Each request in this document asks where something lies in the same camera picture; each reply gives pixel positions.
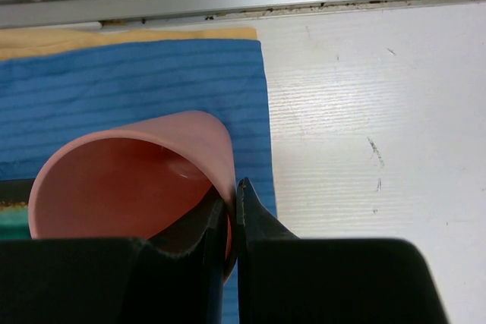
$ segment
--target blue towel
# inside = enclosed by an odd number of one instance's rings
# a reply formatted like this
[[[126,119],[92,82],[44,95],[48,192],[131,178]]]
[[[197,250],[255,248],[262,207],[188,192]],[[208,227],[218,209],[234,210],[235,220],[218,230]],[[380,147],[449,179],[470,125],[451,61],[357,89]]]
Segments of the blue towel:
[[[84,134],[184,110],[225,124],[237,180],[248,176],[275,214],[267,82],[260,43],[250,40],[139,42],[0,62],[0,180],[34,178]],[[223,322],[237,321],[233,272]]]

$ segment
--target cup rim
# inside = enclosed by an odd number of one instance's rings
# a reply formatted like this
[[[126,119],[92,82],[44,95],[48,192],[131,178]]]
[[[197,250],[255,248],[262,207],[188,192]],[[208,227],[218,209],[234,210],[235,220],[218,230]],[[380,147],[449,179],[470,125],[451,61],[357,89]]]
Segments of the cup rim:
[[[84,136],[78,137],[75,140],[72,140],[69,143],[66,143],[63,147],[58,149],[51,157],[47,160],[47,162],[42,166],[39,173],[37,174],[32,189],[30,190],[29,196],[29,204],[27,207],[27,216],[29,222],[29,230],[32,238],[38,238],[39,234],[37,231],[37,226],[35,223],[35,216],[36,216],[36,196],[39,193],[40,186],[42,185],[43,181],[45,180],[47,174],[49,173],[51,167],[57,163],[61,158],[66,156],[72,150],[83,146],[88,143],[95,142],[97,140],[107,140],[107,139],[132,139],[132,140],[142,140],[148,143],[154,143],[161,147],[170,149],[174,153],[178,153],[183,158],[187,159],[189,162],[194,164],[200,171],[207,177],[207,179],[213,183],[216,181],[216,176],[211,171],[204,169],[204,164],[202,161],[197,157],[197,155],[190,155],[187,153],[186,150],[180,147],[180,143],[176,143],[171,141],[169,138],[163,137],[156,137],[153,134],[145,131],[131,131],[126,130],[123,128],[116,128],[116,129],[108,129],[106,131],[98,131],[93,132],[90,134],[86,134]],[[226,215],[229,217],[229,230],[231,231],[231,244],[229,249],[229,254],[225,259],[224,265],[224,279],[225,281],[231,275],[233,268],[236,264],[237,259],[237,252],[236,252],[236,211],[235,211],[235,191],[232,190],[232,194],[230,197],[222,197],[226,205]]]

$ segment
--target yellow cloth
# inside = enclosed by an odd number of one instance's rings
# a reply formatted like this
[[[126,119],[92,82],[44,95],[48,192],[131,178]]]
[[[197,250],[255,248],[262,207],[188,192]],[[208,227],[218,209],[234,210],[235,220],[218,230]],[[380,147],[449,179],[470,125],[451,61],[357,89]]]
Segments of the yellow cloth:
[[[94,33],[78,30],[0,30],[0,61],[11,58],[54,55],[88,47],[164,39],[257,39],[252,28],[172,32],[130,30],[121,33]]]

